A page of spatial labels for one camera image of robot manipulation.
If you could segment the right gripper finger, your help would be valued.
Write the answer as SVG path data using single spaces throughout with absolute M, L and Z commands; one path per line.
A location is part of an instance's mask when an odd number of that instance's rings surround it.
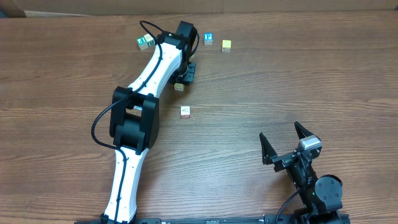
M 294 123 L 295 130 L 299 139 L 303 139 L 313 135 L 312 132 L 304 128 L 298 121 Z
M 262 163 L 265 165 L 273 164 L 273 160 L 278 157 L 276 151 L 263 133 L 259 134 L 259 139 L 262 147 Z

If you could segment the yellow top block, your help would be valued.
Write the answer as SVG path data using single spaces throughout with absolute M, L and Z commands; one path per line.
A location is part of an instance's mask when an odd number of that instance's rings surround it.
M 175 91 L 184 91 L 185 85 L 182 83 L 175 83 L 174 89 L 175 89 Z

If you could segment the white block red side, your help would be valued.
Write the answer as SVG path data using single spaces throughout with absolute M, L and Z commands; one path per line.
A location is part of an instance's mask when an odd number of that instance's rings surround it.
M 180 116 L 181 118 L 190 118 L 190 107 L 189 106 L 181 106 L 180 108 Z

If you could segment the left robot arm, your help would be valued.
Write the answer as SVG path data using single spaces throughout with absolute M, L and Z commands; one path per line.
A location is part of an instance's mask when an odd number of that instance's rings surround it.
M 194 79 L 195 63 L 190 59 L 197 50 L 197 28 L 181 21 L 175 32 L 154 37 L 154 53 L 139 77 L 128 87 L 117 87 L 112 103 L 93 121 L 111 113 L 110 149 L 115 151 L 111 196 L 98 223 L 134 223 L 137 189 L 144 158 L 159 133 L 159 97 L 166 84 L 189 84 Z

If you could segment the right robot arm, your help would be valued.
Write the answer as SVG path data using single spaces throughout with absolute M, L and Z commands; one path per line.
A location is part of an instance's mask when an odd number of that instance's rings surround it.
M 274 218 L 275 223 L 348 223 L 349 218 L 342 217 L 338 210 L 343 208 L 343 183 L 335 175 L 318 177 L 312 167 L 322 150 L 322 140 L 304 128 L 299 122 L 294 123 L 298 146 L 288 154 L 279 156 L 263 133 L 259 134 L 262 147 L 262 163 L 273 165 L 275 172 L 286 170 L 294 183 L 293 193 L 279 208 Z M 295 210 L 288 219 L 282 218 L 282 212 L 293 198 L 299 196 L 303 208 Z

